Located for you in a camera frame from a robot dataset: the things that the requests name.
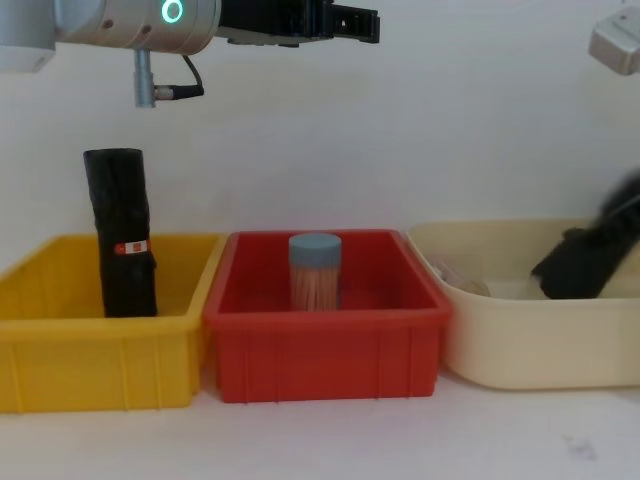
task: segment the red plastic bin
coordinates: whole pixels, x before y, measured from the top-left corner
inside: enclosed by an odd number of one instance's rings
[[[341,310],[289,310],[288,240],[231,236],[205,307],[227,403],[431,396],[452,307],[399,233],[343,241]]]

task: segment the metal rod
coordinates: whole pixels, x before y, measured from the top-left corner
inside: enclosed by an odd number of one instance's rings
[[[151,52],[149,50],[135,50],[135,95],[136,107],[155,108],[155,85],[151,71]]]

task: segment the black bag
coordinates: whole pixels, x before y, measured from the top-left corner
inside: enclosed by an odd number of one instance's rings
[[[105,316],[156,316],[156,262],[142,152],[88,151],[84,164],[98,230]]]

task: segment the plastic bin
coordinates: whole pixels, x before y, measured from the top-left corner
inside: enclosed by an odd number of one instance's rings
[[[533,267],[579,220],[421,225],[415,249],[446,256],[482,279],[493,298],[443,282],[458,316],[446,363],[480,385],[509,390],[640,385],[640,250],[600,299],[546,299],[529,280]]]
[[[0,412],[182,407],[226,237],[160,235],[160,316],[105,319],[95,236],[60,237],[0,278]]]
[[[447,298],[392,231],[343,240],[340,311],[289,310],[288,239],[231,237],[205,308],[230,403],[430,396]]]

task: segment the blue lid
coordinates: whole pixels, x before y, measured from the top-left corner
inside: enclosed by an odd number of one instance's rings
[[[306,233],[289,239],[289,264],[301,268],[332,268],[342,263],[342,239],[328,233]]]

